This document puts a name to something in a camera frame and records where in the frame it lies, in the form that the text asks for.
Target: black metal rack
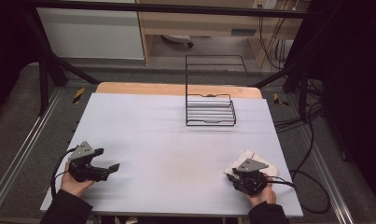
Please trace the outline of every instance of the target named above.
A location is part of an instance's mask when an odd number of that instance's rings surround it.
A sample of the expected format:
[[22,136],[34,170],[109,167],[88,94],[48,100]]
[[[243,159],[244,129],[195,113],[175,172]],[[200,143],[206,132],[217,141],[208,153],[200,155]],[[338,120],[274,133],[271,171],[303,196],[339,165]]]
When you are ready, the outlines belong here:
[[[189,63],[188,58],[237,58],[237,63]],[[234,103],[229,94],[189,94],[188,77],[190,66],[241,66],[246,73],[246,67],[241,55],[187,55],[185,58],[185,90],[186,90],[186,125],[187,126],[234,126],[237,117]]]

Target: black sleeve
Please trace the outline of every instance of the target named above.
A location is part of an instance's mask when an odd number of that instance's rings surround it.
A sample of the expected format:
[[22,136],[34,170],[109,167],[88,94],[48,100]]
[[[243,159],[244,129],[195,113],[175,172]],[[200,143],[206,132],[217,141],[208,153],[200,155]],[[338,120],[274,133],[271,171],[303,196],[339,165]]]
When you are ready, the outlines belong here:
[[85,201],[60,189],[40,223],[86,224],[91,209]]
[[278,204],[260,203],[248,213],[251,224],[287,224],[284,209]]

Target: floor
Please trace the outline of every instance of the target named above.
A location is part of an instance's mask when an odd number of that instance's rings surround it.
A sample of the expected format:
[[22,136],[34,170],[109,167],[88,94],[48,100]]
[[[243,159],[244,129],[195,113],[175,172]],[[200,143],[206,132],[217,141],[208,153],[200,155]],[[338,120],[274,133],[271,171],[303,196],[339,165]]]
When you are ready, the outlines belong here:
[[[216,78],[199,75],[200,83],[245,86],[247,83],[254,84],[278,71],[268,64],[263,68],[257,68],[246,39],[198,36],[192,37],[192,40],[194,46],[189,48],[157,36],[152,50],[151,63],[148,65],[127,61],[76,59],[70,59],[70,61],[91,76],[106,81],[183,83],[187,54],[241,55],[244,58],[244,65],[249,76],[242,76],[241,66],[226,66],[226,68],[219,67],[218,69],[218,72],[228,71],[226,75]],[[221,61],[234,63],[235,59],[223,58]],[[43,190],[46,188],[46,180],[52,169],[49,164],[57,160],[57,157],[65,151],[85,104],[90,98],[90,92],[95,91],[94,86],[84,84],[72,74],[67,75],[71,79],[70,83],[65,89],[54,89],[60,91],[60,101],[53,108],[47,125],[40,130],[39,137],[31,145],[24,140],[27,135],[31,134],[31,128],[38,122],[39,89],[35,65],[27,66],[21,72],[21,80],[17,83],[8,102],[0,109],[0,182],[3,181],[2,174],[5,174],[9,165],[15,162],[13,161],[15,156],[21,153],[21,145],[28,146],[30,150],[28,155],[22,155],[25,161],[16,166],[20,168],[20,172],[12,176],[11,185],[5,189],[3,202],[0,204],[0,221],[3,219],[3,223],[37,223],[41,216],[37,209],[43,200]],[[282,91],[284,81],[280,78],[262,89],[263,97],[268,99],[274,120],[296,117],[292,109],[294,96],[284,94]],[[85,94],[79,104],[71,104],[77,89],[81,86],[86,87]],[[291,106],[275,104],[273,100],[275,93],[279,95],[279,101],[290,103]],[[341,160],[341,152],[326,118],[317,118],[313,126],[315,145],[324,156],[340,195],[348,207],[347,211],[353,218],[353,223],[376,223],[376,199],[370,193],[369,187],[354,164]],[[278,135],[285,153],[285,160],[290,168],[296,167],[307,151],[308,143],[304,134],[303,128],[297,128]],[[315,160],[316,158],[311,156],[303,170],[310,172],[319,180],[322,178],[321,171],[318,170]],[[296,181],[305,186],[302,190],[301,201],[306,205],[321,209],[326,203],[321,190],[303,177],[297,178]],[[333,209],[325,214],[312,214],[304,211],[304,218],[293,218],[291,222],[350,223],[341,222],[337,214],[338,211]]]

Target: horizontal bar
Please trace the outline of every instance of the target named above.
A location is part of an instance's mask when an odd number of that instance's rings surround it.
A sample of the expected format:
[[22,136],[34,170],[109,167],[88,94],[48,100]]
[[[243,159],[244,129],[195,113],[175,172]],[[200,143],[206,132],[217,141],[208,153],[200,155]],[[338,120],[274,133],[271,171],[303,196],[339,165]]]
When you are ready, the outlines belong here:
[[34,7],[46,7],[46,8],[87,9],[87,10],[107,10],[107,11],[165,12],[165,13],[187,13],[187,14],[294,18],[294,19],[317,18],[318,16],[325,15],[319,12],[311,12],[311,11],[272,10],[272,9],[269,10],[269,9],[237,8],[237,7],[198,7],[198,6],[179,6],[179,5],[54,1],[54,0],[26,0],[25,3],[32,4]]

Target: gray carpet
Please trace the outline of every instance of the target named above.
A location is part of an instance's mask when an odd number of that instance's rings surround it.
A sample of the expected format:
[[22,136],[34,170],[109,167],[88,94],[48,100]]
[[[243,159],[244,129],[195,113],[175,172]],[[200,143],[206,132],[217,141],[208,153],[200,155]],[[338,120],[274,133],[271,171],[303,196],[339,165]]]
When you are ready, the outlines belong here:
[[[119,70],[119,69],[86,69],[93,77],[105,81],[129,82],[158,82],[158,83],[183,83],[181,72],[159,70]],[[223,84],[245,86],[247,83],[256,83],[261,76],[268,74],[227,74],[226,76],[200,76],[197,75],[192,83]],[[36,67],[29,66],[21,73],[21,79],[10,97],[9,102],[0,111],[0,178],[1,174],[11,163],[26,134],[31,129],[39,111],[39,93],[37,89],[38,75]],[[273,83],[273,87],[281,86],[283,80]],[[263,90],[263,97],[268,99],[269,108],[274,120],[291,119],[296,117],[290,106],[273,103],[273,93]],[[43,190],[49,183],[53,166],[58,158],[68,147],[68,141],[73,136],[90,93],[95,87],[86,88],[77,105],[72,104],[77,87],[68,87],[57,104],[53,115],[41,133],[33,148],[31,155],[21,169],[12,189],[0,207],[0,217],[41,218],[39,206],[45,193]],[[280,98],[286,100],[281,91]],[[320,147],[327,165],[332,171],[342,196],[347,203],[356,223],[376,222],[376,200],[371,194],[363,177],[353,163],[341,160],[341,153],[333,139],[327,125],[326,118],[317,118],[313,124],[315,142]],[[307,151],[300,129],[280,133],[279,140],[285,154],[289,169],[296,168]],[[308,160],[302,171],[319,180],[313,162]],[[296,183],[299,186],[300,201],[306,206],[320,209],[326,201],[324,194],[318,187],[306,178],[297,175]],[[330,209],[327,213],[315,215],[304,211],[303,218],[293,218],[295,223],[338,223],[335,213]]]

